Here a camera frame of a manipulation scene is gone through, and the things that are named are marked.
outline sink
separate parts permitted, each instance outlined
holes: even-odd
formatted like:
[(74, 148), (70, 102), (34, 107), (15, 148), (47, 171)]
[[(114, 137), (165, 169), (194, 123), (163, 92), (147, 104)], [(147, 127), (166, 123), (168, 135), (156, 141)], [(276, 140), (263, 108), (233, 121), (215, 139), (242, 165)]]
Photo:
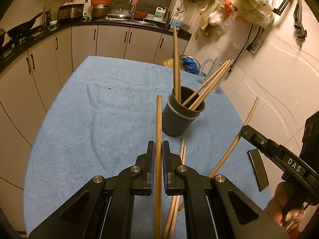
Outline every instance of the sink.
[(155, 23), (150, 23), (150, 22), (144, 22), (144, 21), (137, 21), (137, 20), (130, 20), (130, 19), (115, 19), (115, 18), (104, 18), (104, 19), (99, 19), (96, 20), (99, 22), (121, 22), (121, 23), (130, 23), (133, 25), (137, 26), (152, 26), (155, 28), (158, 28), (158, 26)]

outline black cable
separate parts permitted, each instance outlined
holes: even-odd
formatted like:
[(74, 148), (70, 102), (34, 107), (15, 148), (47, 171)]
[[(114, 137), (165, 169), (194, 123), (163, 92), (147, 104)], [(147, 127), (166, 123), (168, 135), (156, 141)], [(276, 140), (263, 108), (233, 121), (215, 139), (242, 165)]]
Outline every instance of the black cable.
[(259, 36), (259, 32), (261, 30), (261, 27), (259, 27), (257, 35), (255, 36), (255, 38), (253, 39), (253, 41), (246, 47), (246, 50), (249, 51), (251, 50), (251, 47), (253, 46), (253, 43), (255, 42), (255, 40), (257, 39), (257, 37)]
[(234, 67), (234, 65), (235, 65), (235, 63), (236, 63), (236, 61), (237, 61), (237, 59), (239, 58), (240, 54), (242, 53), (242, 51), (243, 51), (244, 48), (246, 47), (246, 45), (247, 45), (247, 43), (248, 43), (248, 40), (249, 40), (249, 38), (250, 38), (251, 30), (253, 29), (253, 25), (254, 25), (254, 24), (251, 25), (251, 28), (250, 28), (250, 31), (249, 31), (249, 34), (248, 34), (247, 41), (246, 41), (245, 45), (244, 45), (243, 48), (240, 50), (238, 56), (236, 57), (234, 63), (232, 63), (232, 65), (230, 66), (228, 72), (231, 72), (231, 71), (232, 71), (232, 68)]

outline kitchen cabinet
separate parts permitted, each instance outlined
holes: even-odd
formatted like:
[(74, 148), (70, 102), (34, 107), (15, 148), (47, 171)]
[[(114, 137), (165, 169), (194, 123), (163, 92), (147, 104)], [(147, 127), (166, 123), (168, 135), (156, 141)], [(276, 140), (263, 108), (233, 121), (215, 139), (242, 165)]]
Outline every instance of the kitchen cabinet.
[(54, 34), (55, 57), (58, 66), (61, 87), (73, 73), (72, 67), (72, 28), (67, 28)]
[(161, 33), (139, 28), (130, 28), (125, 59), (153, 63)]
[(0, 207), (13, 229), (25, 231), (23, 218), (23, 190), (0, 179)]
[(0, 177), (23, 188), (32, 147), (0, 105)]
[(98, 26), (72, 27), (72, 59), (74, 71), (88, 56), (96, 55)]
[(55, 39), (50, 36), (28, 49), (31, 71), (46, 111), (55, 100), (61, 84), (55, 58)]
[(129, 27), (99, 26), (96, 55), (124, 59), (129, 33)]
[[(178, 54), (182, 55), (188, 43), (187, 40), (178, 38)], [(172, 58), (173, 55), (173, 36), (162, 34), (157, 47), (154, 64), (162, 65), (163, 60)]]
[(0, 74), (0, 102), (21, 135), (33, 145), (46, 111), (29, 63), (25, 51)]

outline gray cup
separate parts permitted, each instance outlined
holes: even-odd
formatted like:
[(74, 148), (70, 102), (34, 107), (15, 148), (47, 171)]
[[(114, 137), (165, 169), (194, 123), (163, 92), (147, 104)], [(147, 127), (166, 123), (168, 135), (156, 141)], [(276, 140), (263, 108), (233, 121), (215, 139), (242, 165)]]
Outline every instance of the gray cup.
[[(181, 86), (181, 102), (186, 101), (193, 93), (192, 89)], [(178, 137), (186, 131), (205, 109), (205, 102), (202, 102), (195, 111), (188, 109), (198, 97), (199, 95), (197, 94), (186, 106), (183, 106), (174, 98), (172, 91), (162, 112), (162, 131), (165, 134), (171, 137)]]

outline black countertop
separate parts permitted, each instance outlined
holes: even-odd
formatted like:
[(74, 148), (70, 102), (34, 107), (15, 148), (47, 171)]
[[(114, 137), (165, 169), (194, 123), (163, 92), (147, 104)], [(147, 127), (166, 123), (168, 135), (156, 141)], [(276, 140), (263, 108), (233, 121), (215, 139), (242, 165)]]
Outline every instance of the black countertop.
[[(27, 39), (22, 42), (21, 44), (16, 44), (14, 47), (12, 47), (12, 44), (14, 43), (12, 40), (6, 43), (2, 47), (2, 51), (0, 50), (0, 73), (10, 64), (12, 63), (19, 55), (21, 55), (23, 52), (27, 51), (30, 47), (37, 44), (41, 40), (44, 40), (45, 38), (65, 29), (69, 28), (71, 26), (83, 26), (83, 25), (112, 25), (112, 26), (127, 26), (127, 27), (133, 27), (133, 28), (141, 28), (151, 31), (156, 31), (168, 35), (173, 35), (172, 29), (165, 29), (164, 23), (158, 23), (155, 22), (155, 24), (158, 27), (155, 26), (149, 26), (149, 25), (143, 25), (143, 26), (136, 26), (135, 24), (132, 24), (130, 22), (111, 22), (108, 20), (90, 20), (90, 21), (84, 21), (84, 20), (78, 20), (78, 21), (64, 21), (62, 23), (58, 23), (55, 27), (44, 27), (41, 26), (35, 27), (30, 30), (29, 36)], [(178, 31), (177, 36), (184, 40), (190, 40), (192, 34), (189, 32), (180, 29)]]

